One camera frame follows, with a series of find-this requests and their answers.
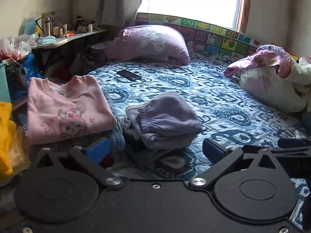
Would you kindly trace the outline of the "folded blue jeans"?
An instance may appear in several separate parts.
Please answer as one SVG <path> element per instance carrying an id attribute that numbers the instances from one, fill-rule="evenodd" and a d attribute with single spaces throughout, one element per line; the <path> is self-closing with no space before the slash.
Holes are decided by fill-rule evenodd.
<path id="1" fill-rule="evenodd" d="M 117 121 L 116 128 L 106 131 L 105 136 L 109 139 L 111 153 L 117 154 L 125 150 L 125 138 L 123 134 L 130 127 L 130 121 L 127 117 L 119 117 L 110 94 L 106 91 L 104 91 L 103 94 Z"/>

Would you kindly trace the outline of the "teal storage bin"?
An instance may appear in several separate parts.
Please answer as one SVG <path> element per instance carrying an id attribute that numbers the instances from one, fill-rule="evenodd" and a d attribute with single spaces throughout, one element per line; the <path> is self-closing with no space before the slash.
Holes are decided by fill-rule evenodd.
<path id="1" fill-rule="evenodd" d="M 6 63 L 2 62 L 0 66 L 0 101 L 10 103 L 11 98 L 6 79 L 5 67 Z"/>

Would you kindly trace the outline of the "blue plastic bag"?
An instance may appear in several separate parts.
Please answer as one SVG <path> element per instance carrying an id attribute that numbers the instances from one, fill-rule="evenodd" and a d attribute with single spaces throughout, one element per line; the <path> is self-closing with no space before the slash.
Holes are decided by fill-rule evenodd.
<path id="1" fill-rule="evenodd" d="M 43 76 L 39 72 L 34 54 L 28 54 L 27 56 L 25 56 L 22 64 L 22 71 L 25 73 L 27 88 L 32 77 L 43 79 Z"/>

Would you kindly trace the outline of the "lavender pants with cream waistband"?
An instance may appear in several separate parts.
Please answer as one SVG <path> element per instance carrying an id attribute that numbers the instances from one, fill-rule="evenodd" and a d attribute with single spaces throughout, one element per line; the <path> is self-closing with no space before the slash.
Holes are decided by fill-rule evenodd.
<path id="1" fill-rule="evenodd" d="M 142 105 L 125 109 L 128 120 L 148 149 L 188 147 L 202 132 L 194 110 L 175 91 L 166 91 Z"/>

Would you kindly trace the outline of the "black smartphone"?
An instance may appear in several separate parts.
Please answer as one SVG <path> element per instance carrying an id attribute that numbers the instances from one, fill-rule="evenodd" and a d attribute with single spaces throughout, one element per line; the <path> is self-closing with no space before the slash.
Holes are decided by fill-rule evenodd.
<path id="1" fill-rule="evenodd" d="M 118 71 L 116 73 L 118 75 L 122 76 L 123 78 L 126 78 L 126 79 L 128 79 L 129 81 L 132 81 L 132 82 L 141 79 L 141 75 L 132 73 L 132 72 L 130 72 L 128 70 L 120 70 L 120 71 Z"/>

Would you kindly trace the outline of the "yellow fluffy garment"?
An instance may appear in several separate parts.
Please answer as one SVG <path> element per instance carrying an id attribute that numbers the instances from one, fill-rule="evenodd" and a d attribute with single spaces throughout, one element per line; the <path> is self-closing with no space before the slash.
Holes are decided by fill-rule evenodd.
<path id="1" fill-rule="evenodd" d="M 23 144 L 24 132 L 11 120 L 12 104 L 1 102 L 1 186 L 26 170 L 31 162 L 28 147 Z"/>

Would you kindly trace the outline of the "lavender pillow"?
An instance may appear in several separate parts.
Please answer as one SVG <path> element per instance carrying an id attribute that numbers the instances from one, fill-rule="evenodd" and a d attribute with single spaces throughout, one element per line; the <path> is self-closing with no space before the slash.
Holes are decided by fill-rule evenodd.
<path id="1" fill-rule="evenodd" d="M 190 59 L 183 36 L 164 25 L 126 27 L 106 45 L 105 53 L 109 61 L 144 60 L 185 66 Z"/>

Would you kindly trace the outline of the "colourful alphabet foam mat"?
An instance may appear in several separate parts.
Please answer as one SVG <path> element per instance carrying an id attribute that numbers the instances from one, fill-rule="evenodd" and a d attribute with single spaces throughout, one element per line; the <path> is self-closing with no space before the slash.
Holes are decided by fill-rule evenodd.
<path id="1" fill-rule="evenodd" d="M 245 34 L 214 24 L 176 16 L 137 13 L 137 25 L 165 25 L 184 37 L 189 49 L 244 58 L 253 54 L 262 43 Z"/>

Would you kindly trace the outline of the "pink white bundled duvet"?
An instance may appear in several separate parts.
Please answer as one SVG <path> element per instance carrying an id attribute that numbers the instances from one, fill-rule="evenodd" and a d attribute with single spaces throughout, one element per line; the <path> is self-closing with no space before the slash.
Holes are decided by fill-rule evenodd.
<path id="1" fill-rule="evenodd" d="M 282 47 L 261 45 L 224 71 L 254 98 L 285 113 L 310 112 L 310 57 L 294 59 Z"/>

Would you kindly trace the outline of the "pink bunny sweatshirt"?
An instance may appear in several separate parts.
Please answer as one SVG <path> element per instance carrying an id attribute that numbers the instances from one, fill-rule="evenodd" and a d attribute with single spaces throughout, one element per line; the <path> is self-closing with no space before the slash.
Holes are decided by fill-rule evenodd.
<path id="1" fill-rule="evenodd" d="M 97 134 L 116 126 L 116 118 L 94 76 L 73 76 L 63 85 L 46 78 L 30 79 L 27 137 L 31 145 Z"/>

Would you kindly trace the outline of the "grey curtain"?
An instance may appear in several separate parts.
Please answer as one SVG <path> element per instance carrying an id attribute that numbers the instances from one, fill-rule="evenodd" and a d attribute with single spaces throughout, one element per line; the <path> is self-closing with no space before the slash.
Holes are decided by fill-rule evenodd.
<path id="1" fill-rule="evenodd" d="M 98 25 L 127 27 L 135 24 L 142 0 L 99 0 L 95 22 Z"/>

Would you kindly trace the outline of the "cluttered dark side table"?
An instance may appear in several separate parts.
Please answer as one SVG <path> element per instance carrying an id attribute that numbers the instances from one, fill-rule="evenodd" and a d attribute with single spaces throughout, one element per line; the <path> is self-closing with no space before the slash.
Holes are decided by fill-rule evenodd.
<path id="1" fill-rule="evenodd" d="M 49 67 L 57 62 L 71 62 L 77 53 L 89 45 L 105 40 L 109 30 L 93 24 L 92 30 L 83 26 L 84 19 L 78 18 L 74 24 L 58 27 L 55 24 L 55 12 L 45 13 L 42 17 L 26 20 L 25 28 L 29 25 L 39 30 L 33 38 L 31 53 L 36 58 L 39 72 L 44 75 Z"/>

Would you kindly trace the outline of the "grey folded garment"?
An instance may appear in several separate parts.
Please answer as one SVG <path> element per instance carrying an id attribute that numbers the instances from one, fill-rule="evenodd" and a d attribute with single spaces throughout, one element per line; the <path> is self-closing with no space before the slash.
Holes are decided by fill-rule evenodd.
<path id="1" fill-rule="evenodd" d="M 196 155 L 189 148 L 155 150 L 127 146 L 125 152 L 138 167 L 161 176 L 172 174 L 174 178 L 192 171 L 197 161 Z"/>

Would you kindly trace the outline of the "blue white patterned quilt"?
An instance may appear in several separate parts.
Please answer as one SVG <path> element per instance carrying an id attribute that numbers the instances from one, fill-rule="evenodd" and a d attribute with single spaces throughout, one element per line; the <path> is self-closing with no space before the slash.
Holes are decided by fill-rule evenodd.
<path id="1" fill-rule="evenodd" d="M 110 171 L 127 178 L 190 180 L 211 167 L 202 151 L 204 139 L 210 138 L 226 148 L 245 144 L 276 147 L 279 138 L 305 138 L 306 131 L 297 114 L 285 114 L 263 104 L 246 93 L 235 77 L 226 78 L 224 69 L 234 58 L 191 51 L 186 66 L 173 66 L 145 61 L 108 62 L 91 72 L 103 91 L 110 94 L 119 117 L 125 109 L 142 105 L 160 93 L 178 93 L 195 111 L 202 132 L 189 148 L 197 157 L 192 171 L 174 178 L 145 170 L 124 151 L 115 155 Z M 128 70 L 141 75 L 129 81 L 116 72 Z"/>

